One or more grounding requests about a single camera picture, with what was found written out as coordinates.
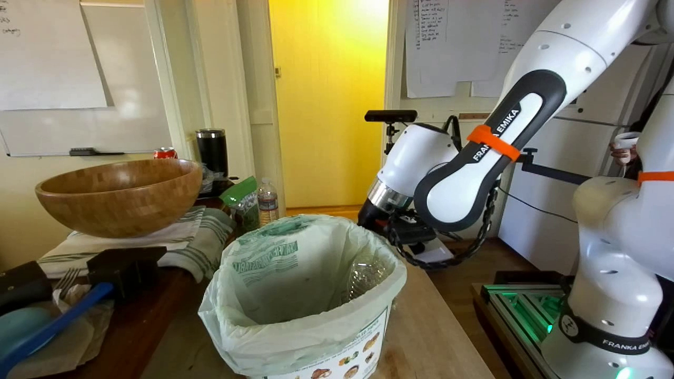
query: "orange strap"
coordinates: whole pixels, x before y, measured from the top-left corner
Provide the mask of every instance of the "orange strap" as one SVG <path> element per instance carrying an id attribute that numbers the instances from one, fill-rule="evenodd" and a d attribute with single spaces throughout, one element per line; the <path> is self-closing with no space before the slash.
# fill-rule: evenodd
<path id="1" fill-rule="evenodd" d="M 497 136 L 491 134 L 491 127 L 481 125 L 475 127 L 469 138 L 469 142 L 474 143 L 484 143 L 491 149 L 499 153 L 501 157 L 509 158 L 511 162 L 515 162 L 521 158 L 521 149 L 506 143 L 503 139 L 499 139 Z"/>
<path id="2" fill-rule="evenodd" d="M 652 173 L 639 173 L 639 183 L 644 181 L 674 181 L 674 172 L 652 172 Z"/>

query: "doorway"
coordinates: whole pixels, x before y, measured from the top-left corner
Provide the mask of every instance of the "doorway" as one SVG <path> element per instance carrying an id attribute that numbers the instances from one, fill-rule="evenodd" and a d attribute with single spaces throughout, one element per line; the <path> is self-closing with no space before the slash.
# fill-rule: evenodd
<path id="1" fill-rule="evenodd" d="M 362 205 L 382 165 L 388 0 L 269 0 L 284 203 Z"/>

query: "paper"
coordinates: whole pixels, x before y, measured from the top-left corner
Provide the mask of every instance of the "paper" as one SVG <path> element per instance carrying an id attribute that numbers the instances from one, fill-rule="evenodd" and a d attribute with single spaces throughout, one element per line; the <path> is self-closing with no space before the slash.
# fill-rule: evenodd
<path id="1" fill-rule="evenodd" d="M 492 79 L 503 2 L 408 0 L 407 95 L 447 97 L 458 83 Z"/>
<path id="2" fill-rule="evenodd" d="M 108 108 L 77 0 L 0 0 L 0 109 Z"/>
<path id="3" fill-rule="evenodd" d="M 475 81 L 471 85 L 474 97 L 497 100 L 506 75 L 521 53 L 536 27 L 545 20 L 545 16 L 558 4 L 558 0 L 506 0 L 501 16 L 501 37 L 499 51 L 494 56 L 497 71 L 489 81 Z"/>

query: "plastic bag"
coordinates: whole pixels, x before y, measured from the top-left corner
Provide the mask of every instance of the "plastic bag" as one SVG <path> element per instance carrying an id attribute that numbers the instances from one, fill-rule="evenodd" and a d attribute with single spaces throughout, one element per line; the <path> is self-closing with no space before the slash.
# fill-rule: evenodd
<path id="1" fill-rule="evenodd" d="M 290 218 L 224 252 L 197 314 L 231 371 L 288 375 L 388 321 L 404 280 L 404 264 L 378 235 L 336 218 Z"/>

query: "wooden bowl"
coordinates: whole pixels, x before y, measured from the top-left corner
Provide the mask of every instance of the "wooden bowl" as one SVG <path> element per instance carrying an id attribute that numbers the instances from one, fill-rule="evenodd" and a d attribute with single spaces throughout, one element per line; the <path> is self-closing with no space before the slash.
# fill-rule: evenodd
<path id="1" fill-rule="evenodd" d="M 59 224 L 106 239 L 144 236 L 174 224 L 201 192 L 203 168 L 190 161 L 128 161 L 64 173 L 35 197 Z"/>

